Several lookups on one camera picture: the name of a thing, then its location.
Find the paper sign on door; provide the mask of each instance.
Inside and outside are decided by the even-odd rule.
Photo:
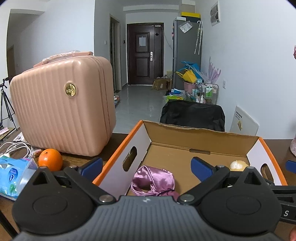
[[[141,46],[146,46],[146,38],[145,37],[140,37],[139,38],[139,45]]]

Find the yellow bag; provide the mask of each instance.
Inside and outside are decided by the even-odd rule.
[[[181,78],[183,78],[186,82],[189,82],[192,84],[195,83],[197,78],[193,73],[193,71],[188,69],[185,69],[185,70],[186,70],[185,74],[181,74],[180,72],[176,72],[176,74],[179,75]]]

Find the cardboard box on floor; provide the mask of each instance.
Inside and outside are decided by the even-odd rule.
[[[230,167],[231,162],[242,160],[259,172],[267,165],[274,183],[287,185],[278,163],[261,137],[150,121],[140,121],[134,127],[94,184],[119,198],[128,192],[138,167],[147,165],[172,172],[175,190],[182,194],[200,183],[190,168],[191,159],[195,156],[213,166]],[[129,161],[133,162],[127,170],[125,165]]]
[[[155,79],[152,89],[154,90],[171,90],[171,80],[170,79]]]

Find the doorway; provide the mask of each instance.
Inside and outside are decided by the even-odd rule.
[[[7,49],[6,59],[7,59],[8,77],[11,80],[14,76],[16,76],[16,72],[15,72],[15,51],[14,51],[14,46],[13,45],[9,49]]]
[[[128,84],[153,85],[163,76],[163,23],[127,24]]]
[[[120,22],[110,16],[110,63],[113,71],[114,92],[121,90]]]

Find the gray tile floor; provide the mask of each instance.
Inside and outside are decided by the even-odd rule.
[[[166,91],[151,88],[129,85],[118,93],[120,103],[116,107],[114,133],[129,133],[139,120],[159,122]]]

